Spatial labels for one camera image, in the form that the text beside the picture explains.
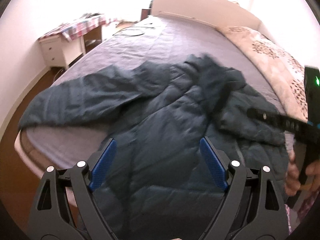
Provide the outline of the dark green quilted jacket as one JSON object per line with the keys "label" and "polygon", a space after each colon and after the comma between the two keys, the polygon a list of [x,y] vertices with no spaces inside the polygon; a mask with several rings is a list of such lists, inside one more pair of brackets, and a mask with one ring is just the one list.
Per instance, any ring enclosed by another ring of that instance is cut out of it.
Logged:
{"label": "dark green quilted jacket", "polygon": [[52,86],[19,127],[107,123],[117,153],[94,198],[116,236],[198,239],[223,194],[200,153],[202,138],[246,167],[268,166],[284,185],[284,133],[249,118],[251,107],[277,111],[242,72],[189,55],[132,70],[111,65]]}

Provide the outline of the pink plaid clothing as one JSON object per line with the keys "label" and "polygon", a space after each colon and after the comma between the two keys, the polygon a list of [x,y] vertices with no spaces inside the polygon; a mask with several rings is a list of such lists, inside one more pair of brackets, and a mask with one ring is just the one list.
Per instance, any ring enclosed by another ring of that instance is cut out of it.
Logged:
{"label": "pink plaid clothing", "polygon": [[[289,163],[285,177],[285,193],[289,197],[294,197],[301,190],[301,183],[299,182],[300,160],[305,154],[305,146],[299,142],[295,142],[293,149],[289,152]],[[296,202],[293,211],[297,215],[297,221],[301,222],[314,204],[316,197],[319,194],[319,159],[310,163],[306,168],[306,175],[312,176],[313,180],[309,185],[303,186],[305,190],[304,199]]]}

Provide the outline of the beige floral duvet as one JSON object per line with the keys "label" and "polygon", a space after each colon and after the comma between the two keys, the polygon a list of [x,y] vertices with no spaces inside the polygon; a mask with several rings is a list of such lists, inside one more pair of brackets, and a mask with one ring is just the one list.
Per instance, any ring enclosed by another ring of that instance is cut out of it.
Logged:
{"label": "beige floral duvet", "polygon": [[249,27],[216,27],[256,66],[290,117],[307,122],[304,67],[288,52]]}

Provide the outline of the brown mattress pad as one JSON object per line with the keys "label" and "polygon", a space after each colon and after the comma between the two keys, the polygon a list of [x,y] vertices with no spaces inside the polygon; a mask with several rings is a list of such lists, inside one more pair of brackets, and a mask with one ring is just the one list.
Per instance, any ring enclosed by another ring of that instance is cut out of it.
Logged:
{"label": "brown mattress pad", "polygon": [[50,165],[59,167],[55,162],[50,160],[44,153],[38,150],[29,140],[26,130],[20,131],[20,143],[22,150],[27,156],[27,158],[35,164],[41,170],[44,170]]}

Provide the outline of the white drawer desk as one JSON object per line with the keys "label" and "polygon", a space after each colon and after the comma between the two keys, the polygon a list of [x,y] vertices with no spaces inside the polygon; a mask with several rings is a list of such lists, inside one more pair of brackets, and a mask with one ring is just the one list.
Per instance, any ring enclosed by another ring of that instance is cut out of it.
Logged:
{"label": "white drawer desk", "polygon": [[62,35],[54,35],[39,39],[39,45],[49,68],[60,67],[68,70],[73,62],[86,54],[82,36],[68,41]]}

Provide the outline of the plaid tablecloth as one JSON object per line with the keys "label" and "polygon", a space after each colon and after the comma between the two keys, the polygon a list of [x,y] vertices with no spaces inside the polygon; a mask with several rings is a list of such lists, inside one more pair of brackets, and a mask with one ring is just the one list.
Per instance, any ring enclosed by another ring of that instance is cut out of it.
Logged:
{"label": "plaid tablecloth", "polygon": [[58,35],[66,41],[71,42],[97,27],[109,25],[113,22],[119,22],[119,20],[117,18],[107,17],[105,14],[89,14],[85,17],[59,25],[39,37],[39,41]]}

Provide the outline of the white bed headboard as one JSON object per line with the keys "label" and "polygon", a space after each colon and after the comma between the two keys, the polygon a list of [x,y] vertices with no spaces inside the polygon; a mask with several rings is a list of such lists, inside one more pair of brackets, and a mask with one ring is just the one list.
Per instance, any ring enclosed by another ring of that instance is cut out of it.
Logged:
{"label": "white bed headboard", "polygon": [[249,27],[275,42],[259,18],[228,0],[153,0],[151,14],[190,19],[212,27]]}

